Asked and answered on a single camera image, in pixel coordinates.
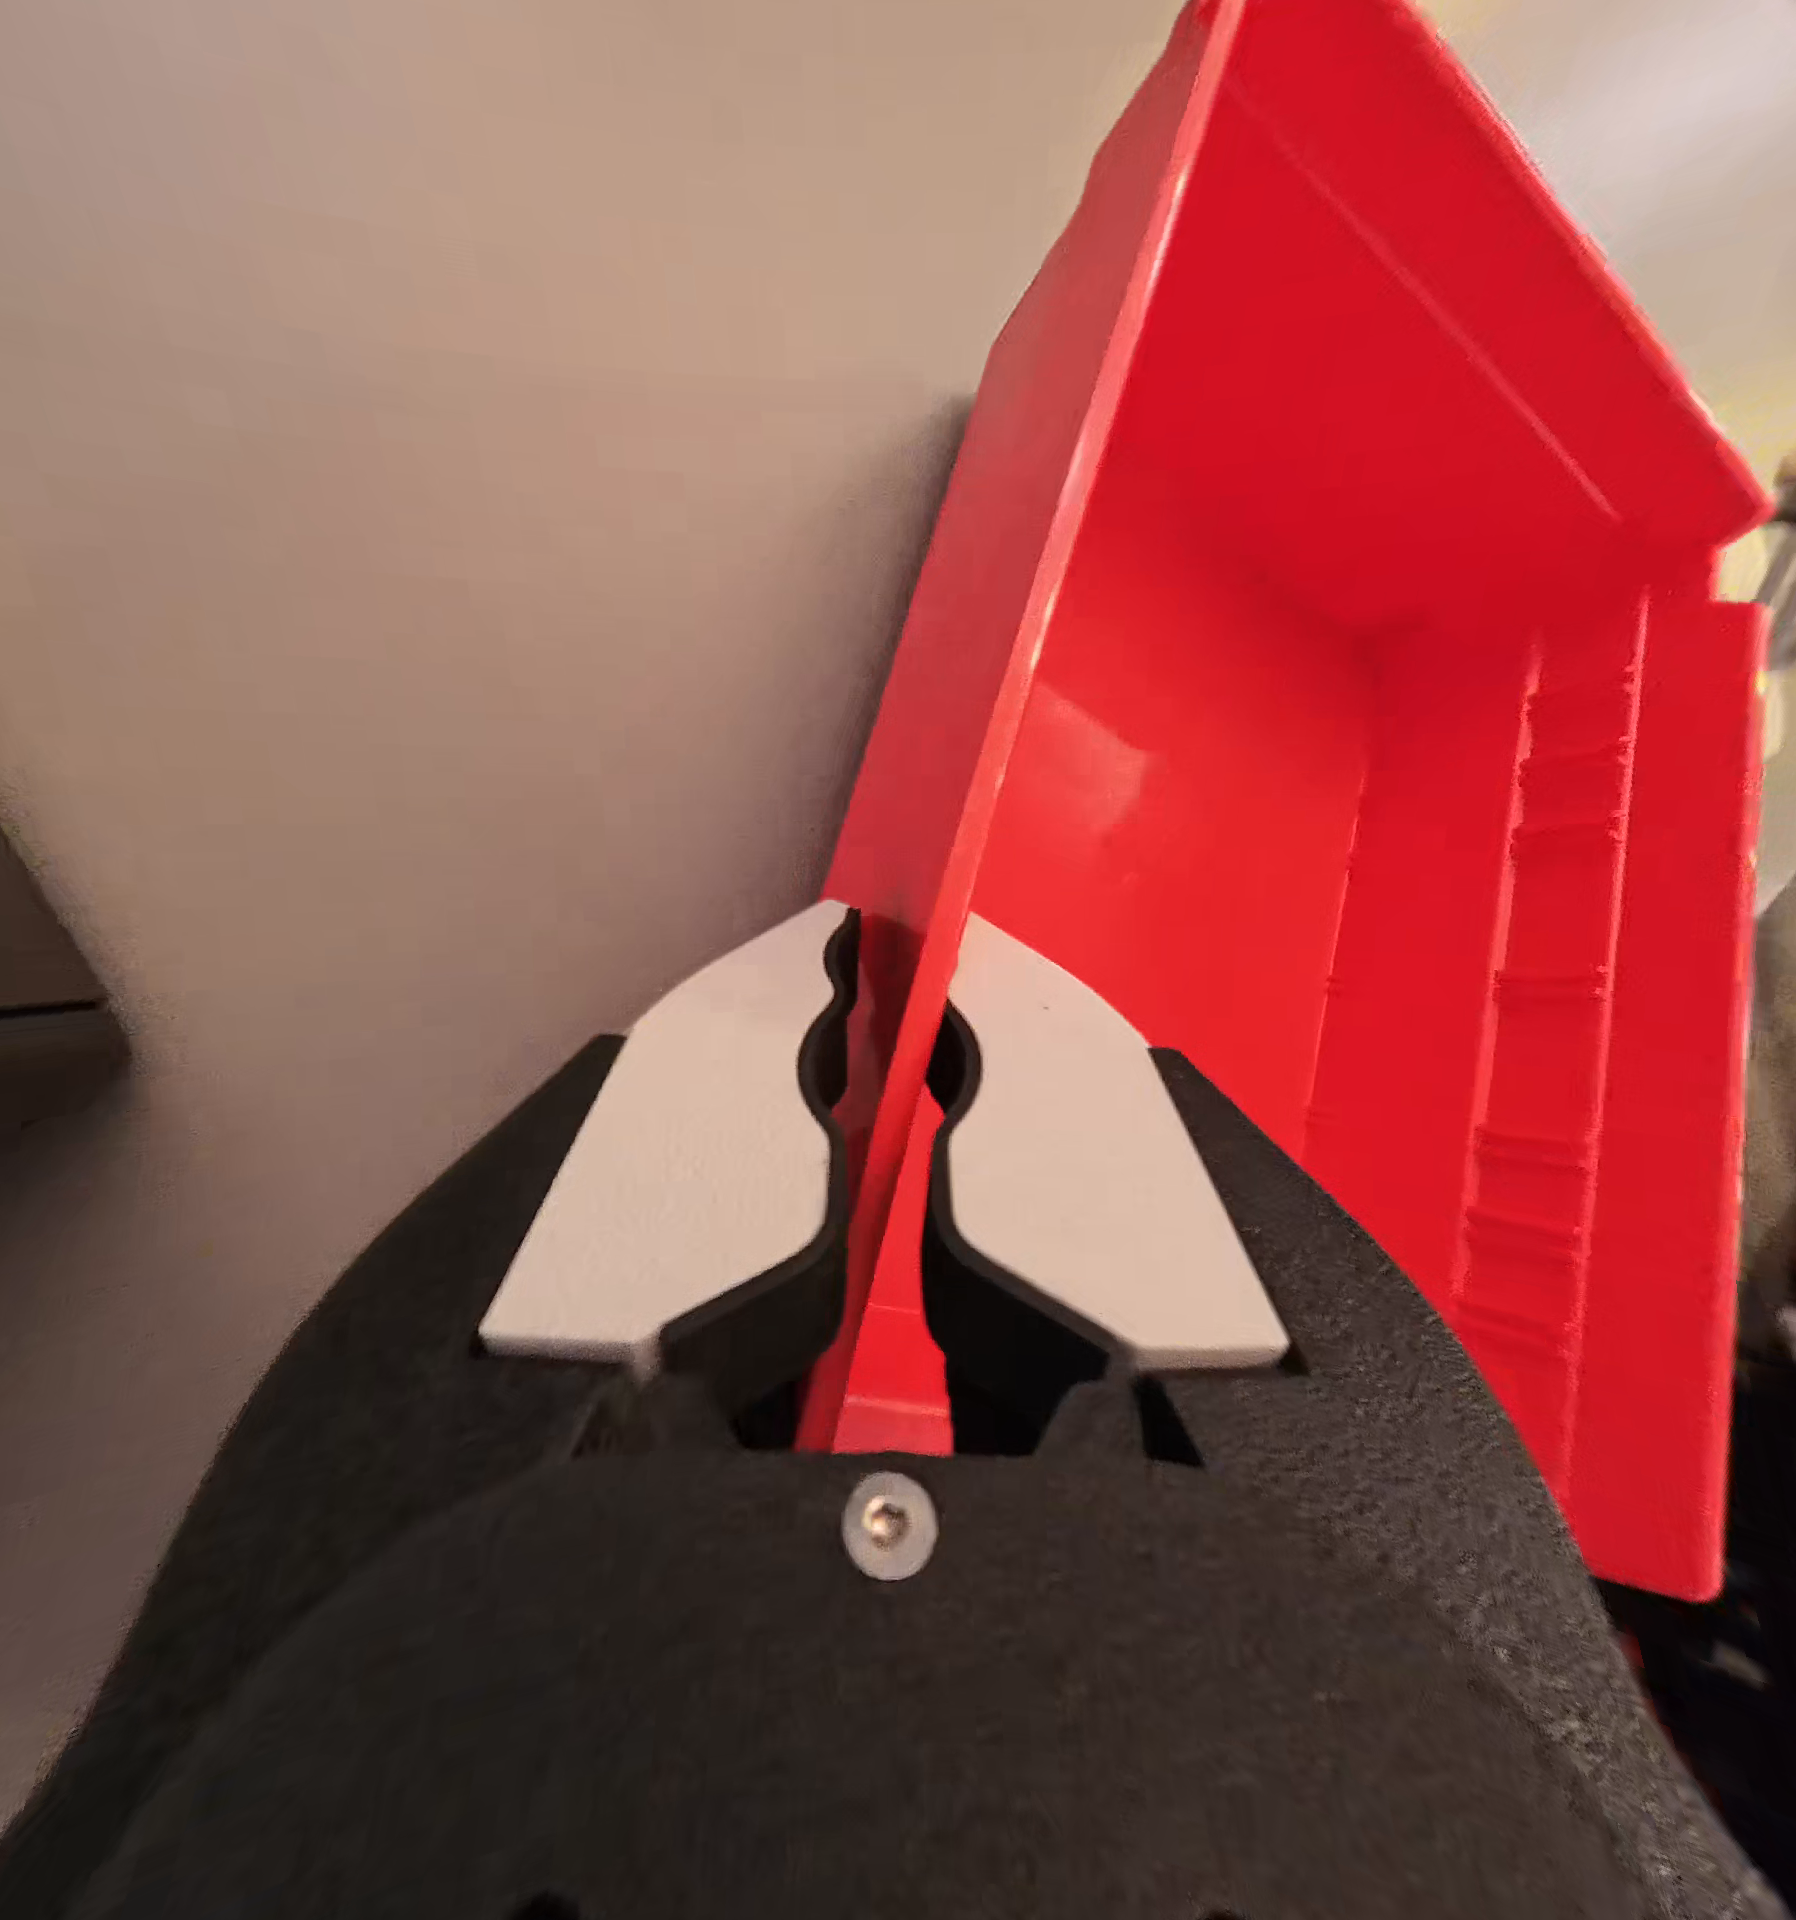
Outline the red plastic bin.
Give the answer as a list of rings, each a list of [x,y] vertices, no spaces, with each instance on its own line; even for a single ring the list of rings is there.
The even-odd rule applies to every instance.
[[[987,353],[822,886],[871,1092],[799,1443],[950,1438],[924,1082],[981,918],[1377,1239],[1588,1571],[1716,1596],[1768,512],[1408,5],[1186,5]]]

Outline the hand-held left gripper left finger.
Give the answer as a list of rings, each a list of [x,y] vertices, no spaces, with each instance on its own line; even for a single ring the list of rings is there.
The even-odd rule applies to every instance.
[[[480,1342],[639,1381],[803,1378],[844,1313],[835,1109],[855,1003],[857,912],[837,901],[655,1002],[623,1035]]]

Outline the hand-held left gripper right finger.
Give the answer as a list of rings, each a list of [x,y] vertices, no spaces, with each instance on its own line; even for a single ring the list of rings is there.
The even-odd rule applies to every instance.
[[[1292,1335],[1146,1038],[967,921],[931,1069],[931,1226],[953,1305],[1024,1308],[1144,1373],[1268,1370]]]

